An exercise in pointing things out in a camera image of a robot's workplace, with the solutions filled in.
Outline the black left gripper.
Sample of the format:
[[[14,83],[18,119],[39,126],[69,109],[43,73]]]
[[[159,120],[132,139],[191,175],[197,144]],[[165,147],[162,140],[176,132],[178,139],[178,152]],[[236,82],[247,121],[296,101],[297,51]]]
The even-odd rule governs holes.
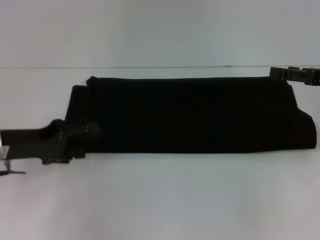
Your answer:
[[[83,149],[66,150],[66,139],[87,140],[100,134],[95,122],[64,122],[53,120],[43,128],[4,129],[0,131],[0,159],[16,160],[38,158],[43,165],[69,164],[73,159],[83,159]]]

